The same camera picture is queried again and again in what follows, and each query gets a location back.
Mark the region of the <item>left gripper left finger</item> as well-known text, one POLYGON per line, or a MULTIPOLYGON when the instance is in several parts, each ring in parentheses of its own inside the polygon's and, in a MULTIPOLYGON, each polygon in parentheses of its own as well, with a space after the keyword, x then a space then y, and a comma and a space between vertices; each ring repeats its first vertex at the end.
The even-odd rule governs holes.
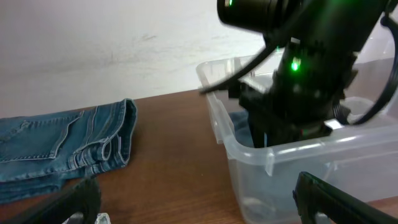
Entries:
POLYGON ((6 220, 7 224, 94 223, 101 208, 101 190, 95 177, 52 195, 6 220))

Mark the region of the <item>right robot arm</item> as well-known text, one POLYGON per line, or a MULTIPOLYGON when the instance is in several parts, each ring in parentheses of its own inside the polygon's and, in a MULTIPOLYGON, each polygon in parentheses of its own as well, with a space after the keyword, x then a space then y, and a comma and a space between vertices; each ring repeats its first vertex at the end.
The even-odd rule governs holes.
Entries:
POLYGON ((261 33, 265 47, 211 91, 227 90, 238 99, 255 148, 329 136, 327 120, 351 124, 341 101, 376 23, 397 35, 396 6, 383 0, 218 1, 222 23, 261 33), (242 82, 278 48, 284 53, 266 91, 242 82))

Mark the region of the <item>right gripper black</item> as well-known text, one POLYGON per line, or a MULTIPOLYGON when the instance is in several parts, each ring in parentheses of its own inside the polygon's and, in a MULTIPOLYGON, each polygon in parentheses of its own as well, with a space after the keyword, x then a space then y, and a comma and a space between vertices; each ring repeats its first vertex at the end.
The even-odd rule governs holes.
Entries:
POLYGON ((329 136, 325 121, 347 123, 351 110, 340 101, 357 70, 334 73, 276 71, 265 92, 242 81, 228 88, 229 98, 238 99, 248 112, 249 130, 255 147, 329 136))

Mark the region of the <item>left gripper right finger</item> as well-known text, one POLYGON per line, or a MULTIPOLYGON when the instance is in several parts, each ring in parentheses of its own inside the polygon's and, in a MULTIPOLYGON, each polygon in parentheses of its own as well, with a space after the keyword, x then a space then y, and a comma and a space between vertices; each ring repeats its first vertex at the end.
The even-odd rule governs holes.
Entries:
POLYGON ((304 224, 318 223, 319 213, 326 215, 334 223, 397 224, 397 218, 369 206, 308 172, 299 173, 293 198, 304 224))

